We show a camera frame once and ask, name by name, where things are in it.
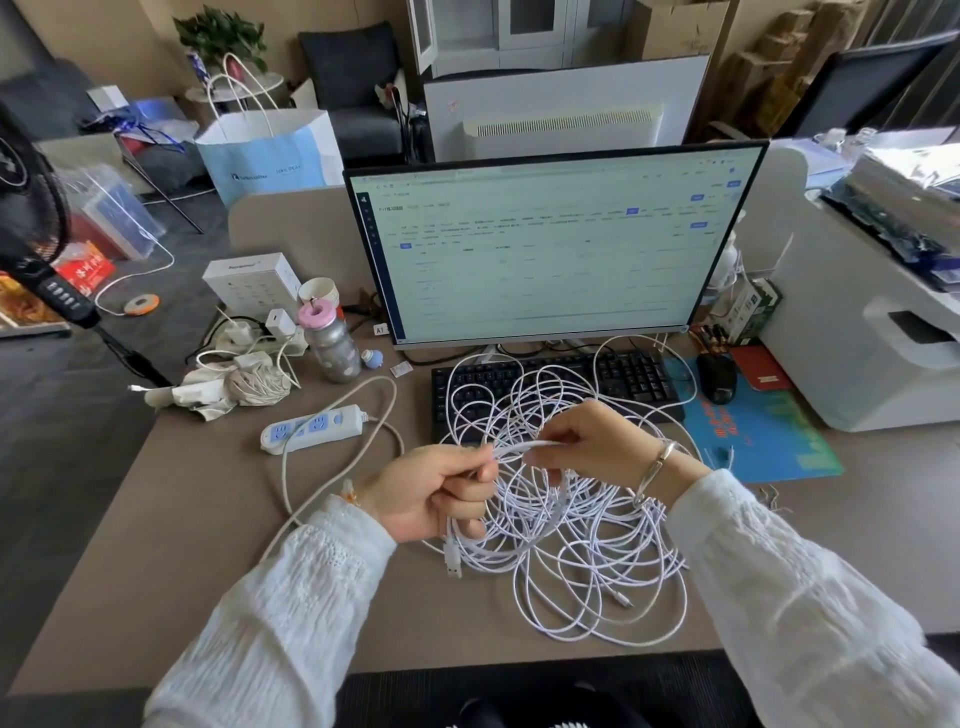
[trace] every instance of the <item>bag handle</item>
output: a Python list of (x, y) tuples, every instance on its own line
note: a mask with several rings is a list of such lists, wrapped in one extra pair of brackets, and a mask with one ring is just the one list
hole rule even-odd
[[(236, 89), (233, 88), (234, 84), (237, 84), (243, 90), (245, 90), (248, 94), (250, 94), (250, 98), (252, 98), (256, 102), (256, 104), (260, 107), (260, 113), (263, 114), (263, 118), (267, 122), (267, 129), (270, 130), (270, 136), (271, 137), (276, 136), (276, 134), (274, 134), (274, 128), (270, 125), (270, 116), (269, 114), (267, 114), (267, 110), (263, 108), (263, 104), (260, 103), (260, 99), (258, 99), (256, 94), (254, 94), (249, 88), (247, 88), (246, 84), (244, 84), (242, 81), (237, 81), (235, 78), (233, 78), (232, 76), (226, 73), (218, 73), (216, 76), (213, 76), (206, 83), (206, 100), (210, 103), (210, 107), (213, 109), (213, 113), (217, 117), (218, 121), (220, 120), (220, 112), (217, 110), (217, 105), (213, 103), (213, 84), (218, 79), (227, 79), (227, 83), (230, 86), (230, 90), (233, 91), (233, 98), (236, 99), (236, 102), (238, 105), (240, 104), (240, 94), (238, 94), (236, 92)], [(246, 112), (243, 110), (243, 107), (241, 107), (240, 113), (246, 114)]]
[(256, 84), (257, 84), (258, 86), (260, 86), (260, 93), (262, 93), (264, 96), (266, 96), (268, 99), (270, 99), (270, 103), (274, 105), (274, 109), (277, 109), (277, 110), (280, 109), (280, 107), (276, 105), (276, 100), (274, 99), (274, 97), (270, 95), (270, 91), (268, 91), (268, 90), (266, 89), (266, 87), (260, 82), (260, 79), (258, 79), (258, 78), (256, 77), (256, 74), (254, 74), (253, 72), (251, 72), (250, 69), (247, 67), (247, 65), (246, 65), (245, 63), (243, 63), (243, 62), (240, 60), (240, 57), (237, 56), (235, 53), (227, 53), (227, 54), (224, 55), (224, 59), (223, 59), (224, 73), (227, 74), (227, 76), (228, 76), (229, 78), (233, 78), (233, 77), (230, 76), (229, 72), (227, 71), (227, 59), (234, 59), (235, 61), (237, 61), (237, 65), (239, 65), (241, 68), (243, 68), (244, 73), (247, 74), (247, 78), (248, 78), (248, 79), (253, 79), (254, 81), (256, 81)]

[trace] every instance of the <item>computer mouse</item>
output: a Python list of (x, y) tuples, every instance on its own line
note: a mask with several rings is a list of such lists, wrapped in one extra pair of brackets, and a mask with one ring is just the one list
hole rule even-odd
[(726, 404), (736, 394), (736, 364), (719, 353), (697, 357), (697, 372), (704, 396), (714, 404)]

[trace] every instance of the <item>white lace sleeve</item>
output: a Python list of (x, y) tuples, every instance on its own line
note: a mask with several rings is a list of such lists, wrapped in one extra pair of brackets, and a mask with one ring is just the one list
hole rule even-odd
[(396, 543), (342, 498), (220, 600), (147, 701), (149, 728), (325, 728)]
[(678, 499), (667, 531), (765, 725), (960, 725), (960, 675), (917, 621), (728, 471)]

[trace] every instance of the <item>blue mouse pad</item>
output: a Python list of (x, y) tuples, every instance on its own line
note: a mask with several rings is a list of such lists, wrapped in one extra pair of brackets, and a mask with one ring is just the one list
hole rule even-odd
[[(694, 359), (688, 359), (697, 376)], [(667, 363), (682, 399), (693, 391), (680, 362)], [(716, 405), (698, 387), (697, 399), (684, 405), (684, 426), (712, 468), (730, 466), (744, 483), (770, 483), (839, 475), (843, 466), (806, 418), (792, 392), (758, 392), (737, 371), (736, 396)]]

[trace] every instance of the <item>plastic container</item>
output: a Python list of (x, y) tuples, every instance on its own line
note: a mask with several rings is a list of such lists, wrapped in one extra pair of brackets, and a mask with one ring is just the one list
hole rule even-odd
[(320, 362), (324, 377), (342, 384), (357, 377), (363, 365), (360, 352), (337, 308), (330, 301), (314, 299), (297, 314), (306, 343)]

